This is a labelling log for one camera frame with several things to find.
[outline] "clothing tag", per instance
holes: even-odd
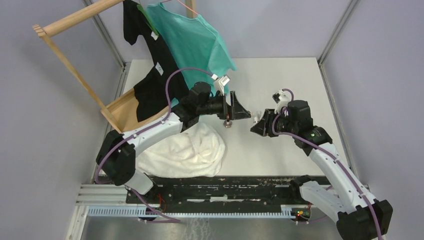
[[[164,74],[164,70],[162,69],[161,65],[159,64],[159,62],[156,63],[156,66],[154,66],[156,68],[156,70],[159,72],[159,74],[162,76],[162,74]]]
[[[223,86],[227,85],[227,83],[230,81],[230,79],[228,77],[225,77],[222,79],[221,83]]]
[[[150,36],[156,41],[158,40],[158,35],[156,35],[156,33],[154,31],[151,32]]]

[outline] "wooden bar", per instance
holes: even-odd
[[[60,34],[61,32],[85,21],[94,15],[97,15],[104,10],[115,6],[116,4],[122,2],[123,0],[100,0],[87,6],[79,11],[72,13],[58,21],[51,23],[43,27],[44,32],[49,36],[53,37],[55,35]]]
[[[83,76],[75,69],[72,63],[66,58],[63,52],[56,46],[52,39],[46,34],[46,32],[39,26],[32,26],[37,35],[47,44],[47,46],[56,54],[57,58],[65,65],[65,67],[69,70],[69,72],[78,80],[78,82],[87,90],[90,96],[95,100],[95,102],[100,106],[103,115],[110,122],[110,125],[114,129],[119,130],[120,127],[118,125],[118,121],[112,115],[112,113],[106,108],[105,104],[100,100],[99,96],[93,91],[93,89],[88,85],[88,83],[84,80]]]

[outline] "white tabletop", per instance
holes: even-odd
[[[237,71],[230,71],[229,89],[252,113],[274,109],[272,95],[282,88],[291,89],[296,100],[308,102],[313,122],[323,127],[346,161],[342,142],[327,92],[313,57],[235,58]],[[124,92],[133,88],[153,67],[151,60],[133,60]],[[226,144],[222,169],[218,176],[298,176],[323,175],[323,172],[298,148],[289,136],[262,137],[250,132],[253,119],[232,121],[224,128],[214,115],[201,116],[200,122],[211,125]]]

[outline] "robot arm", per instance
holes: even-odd
[[[323,171],[338,197],[326,191],[308,175],[298,177],[290,183],[293,193],[329,216],[336,223],[343,239],[377,237],[367,203],[369,200],[373,202],[372,208],[381,233],[386,234],[393,213],[392,206],[387,200],[378,201],[341,161],[328,133],[313,124],[308,103],[303,100],[288,101],[282,91],[274,94],[273,98],[277,102],[277,109],[266,109],[262,119],[250,131],[263,137],[292,136],[295,144]],[[287,108],[287,114],[281,113],[284,107]]]
[[[219,89],[215,96],[210,96],[211,86],[205,82],[197,82],[180,102],[174,106],[166,118],[166,114],[159,119],[140,128],[119,134],[116,130],[109,132],[100,148],[96,162],[100,162],[120,142],[133,136],[119,146],[105,160],[102,170],[116,186],[126,185],[141,195],[146,194],[154,185],[152,180],[136,169],[136,157],[144,150],[157,142],[174,134],[184,132],[197,124],[200,115],[216,114],[222,120],[239,120],[251,117],[237,100],[236,93],[230,92],[231,104],[227,104],[225,94],[222,94],[229,78],[223,76],[215,82]]]

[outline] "white plastic clip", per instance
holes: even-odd
[[[278,97],[278,100],[277,100],[278,102],[274,112],[275,114],[279,114],[281,112],[281,109],[283,109],[283,107],[287,107],[287,105],[291,101],[291,95],[290,97],[287,96],[287,94],[285,94],[284,91],[280,89],[275,93],[275,96]]]
[[[213,82],[213,87],[215,88],[215,90],[220,91],[222,94],[224,94],[224,87],[225,87],[225,85],[228,84],[229,81],[230,81],[230,78],[227,75],[224,75],[220,78],[217,78]]]

